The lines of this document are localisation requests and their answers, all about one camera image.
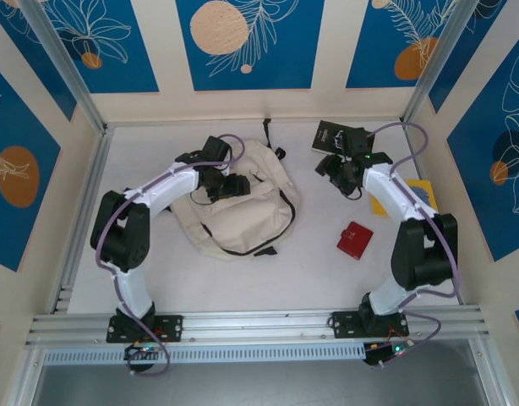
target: vent grille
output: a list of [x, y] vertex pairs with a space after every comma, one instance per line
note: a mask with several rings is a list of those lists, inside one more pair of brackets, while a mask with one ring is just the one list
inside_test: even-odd
[[[209, 346], [169, 348], [173, 364], [221, 363], [221, 362], [272, 362], [310, 361], [336, 359], [364, 359], [362, 343], [342, 344], [294, 344], [254, 346]], [[44, 365], [121, 365], [122, 348], [52, 349], [46, 352]], [[149, 354], [134, 364], [165, 362], [164, 353]]]

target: orange circle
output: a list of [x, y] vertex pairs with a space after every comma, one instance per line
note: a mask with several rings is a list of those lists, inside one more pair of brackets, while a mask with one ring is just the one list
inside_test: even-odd
[[30, 206], [40, 186], [40, 169], [32, 152], [23, 146], [9, 146], [0, 154], [0, 172], [4, 199], [15, 207]]
[[493, 163], [493, 166], [490, 168], [490, 178], [494, 182], [494, 184], [497, 184], [498, 186], [504, 184], [507, 180], [507, 175], [508, 169], [505, 163], [503, 163], [502, 161], [497, 161]]
[[81, 62], [83, 62], [87, 68], [91, 68], [91, 69], [101, 68], [101, 58], [92, 52], [85, 52], [81, 56]]
[[434, 47], [436, 47], [436, 42], [438, 42], [438, 38], [425, 38], [418, 44], [412, 44], [402, 51], [395, 62], [395, 76], [400, 80], [419, 79]]
[[246, 63], [241, 67], [241, 72], [244, 74], [249, 74], [252, 72], [252, 67]]
[[234, 5], [210, 1], [192, 16], [190, 33], [201, 51], [226, 55], [237, 51], [248, 40], [249, 25]]

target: floral wall print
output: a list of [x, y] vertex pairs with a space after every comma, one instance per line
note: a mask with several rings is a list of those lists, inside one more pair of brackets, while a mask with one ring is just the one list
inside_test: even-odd
[[519, 248], [519, 41], [448, 138], [498, 260]]
[[0, 264], [18, 271], [60, 146], [0, 74]]
[[92, 93], [158, 91], [130, 0], [46, 0], [41, 6]]
[[308, 89], [323, 0], [177, 0], [196, 91]]
[[413, 86], [460, 0], [369, 0], [347, 88]]
[[77, 102], [53, 66], [36, 34], [26, 22], [15, 0], [0, 0], [0, 24], [58, 104], [64, 116], [68, 121], [71, 120]]
[[429, 98], [436, 112], [444, 104], [445, 99], [451, 93], [451, 89], [455, 86], [506, 2], [507, 0], [479, 1], [472, 17], [466, 24], [466, 29], [462, 32], [438, 79], [430, 90]]

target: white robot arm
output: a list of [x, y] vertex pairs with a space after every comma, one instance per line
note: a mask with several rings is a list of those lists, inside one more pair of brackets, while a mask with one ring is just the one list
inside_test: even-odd
[[[378, 199], [390, 218], [400, 224], [391, 257], [391, 274], [379, 288], [366, 294], [359, 306], [359, 318], [365, 330], [374, 335], [385, 328], [377, 329], [385, 323], [375, 320], [399, 312], [418, 290], [453, 277], [452, 264], [442, 242], [456, 258], [456, 219], [451, 214], [438, 214], [423, 202], [393, 171], [392, 160], [383, 152], [358, 153], [351, 160], [327, 156], [316, 172], [329, 175], [330, 181], [346, 197], [356, 188], [367, 190]], [[429, 219], [440, 235], [430, 227]]]
[[[154, 304], [145, 285], [143, 261], [149, 252], [150, 223], [176, 199], [205, 186], [211, 201], [249, 193], [249, 181], [244, 176], [228, 175], [224, 169], [213, 167], [222, 163], [230, 150], [229, 144], [210, 137], [203, 150], [179, 156], [166, 171], [136, 188], [119, 194], [107, 192], [100, 204], [90, 245], [99, 253], [98, 260], [111, 268], [116, 278], [121, 302], [118, 309], [126, 317], [131, 312], [138, 319], [154, 314]], [[128, 203], [112, 224], [112, 217]], [[103, 231], [105, 239], [100, 239]]]

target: canvas bag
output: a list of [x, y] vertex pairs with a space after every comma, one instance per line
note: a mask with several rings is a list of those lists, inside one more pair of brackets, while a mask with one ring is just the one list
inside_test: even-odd
[[[171, 205], [199, 252], [222, 260], [275, 255], [275, 246], [293, 229], [300, 203], [277, 154], [257, 140], [244, 144], [244, 155], [231, 173], [247, 177], [249, 195], [202, 206], [209, 200], [201, 188], [193, 192], [192, 198], [185, 195]], [[233, 156], [241, 152], [240, 144], [231, 147]]]

